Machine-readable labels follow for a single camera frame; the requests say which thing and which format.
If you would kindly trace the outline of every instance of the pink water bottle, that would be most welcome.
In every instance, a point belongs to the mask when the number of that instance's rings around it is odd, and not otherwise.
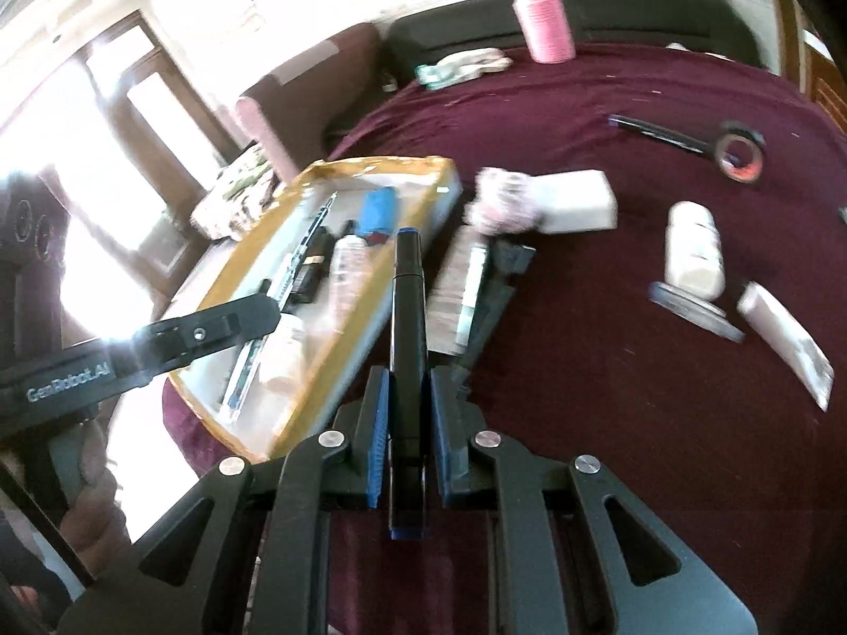
[[[514,0],[513,6],[535,61],[558,64],[576,57],[562,0]]]

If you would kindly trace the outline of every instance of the yellow tray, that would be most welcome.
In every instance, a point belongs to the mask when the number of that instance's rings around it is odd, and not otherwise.
[[[357,216],[367,190],[391,185],[400,196],[399,226],[414,226],[425,247],[443,226],[462,187],[453,163],[442,157],[364,157],[318,161],[300,174],[237,246],[198,310],[255,293],[286,253],[298,245],[319,206],[334,190],[339,195],[325,225],[334,232]],[[306,378],[291,397],[280,397],[256,380],[232,426],[217,412],[238,349],[195,360],[169,377],[179,395],[213,436],[253,462],[288,453],[319,432],[367,357],[391,314],[394,239],[372,253],[372,271],[341,326],[327,328],[326,284],[314,304],[298,309],[306,324]]]

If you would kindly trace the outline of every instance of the white container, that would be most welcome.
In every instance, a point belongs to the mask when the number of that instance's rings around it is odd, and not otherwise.
[[[683,201],[668,212],[665,281],[704,301],[723,293],[721,239],[703,205]]]
[[[259,381],[277,394],[296,394],[306,374],[306,330],[296,315],[283,313],[259,358]]]
[[[528,180],[540,214],[541,233],[615,229],[617,201],[606,174],[597,169],[545,174]]]

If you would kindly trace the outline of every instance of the label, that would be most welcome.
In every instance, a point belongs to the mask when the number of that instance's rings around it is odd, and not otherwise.
[[[713,229],[700,224],[674,224],[668,228],[669,256],[683,263],[687,256],[720,264],[721,243]]]
[[[111,381],[109,377],[113,378],[112,368],[107,361],[103,360],[80,371],[72,369],[71,373],[66,377],[57,377],[46,384],[27,389],[26,400],[34,404],[37,401],[42,401],[44,398],[61,394],[68,391],[68,389],[81,387],[83,384],[88,384],[96,379]]]

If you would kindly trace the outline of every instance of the white box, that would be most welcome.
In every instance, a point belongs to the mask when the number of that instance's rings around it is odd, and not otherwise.
[[[606,174],[597,169],[545,174],[529,180],[539,207],[541,233],[617,228],[617,201]]]

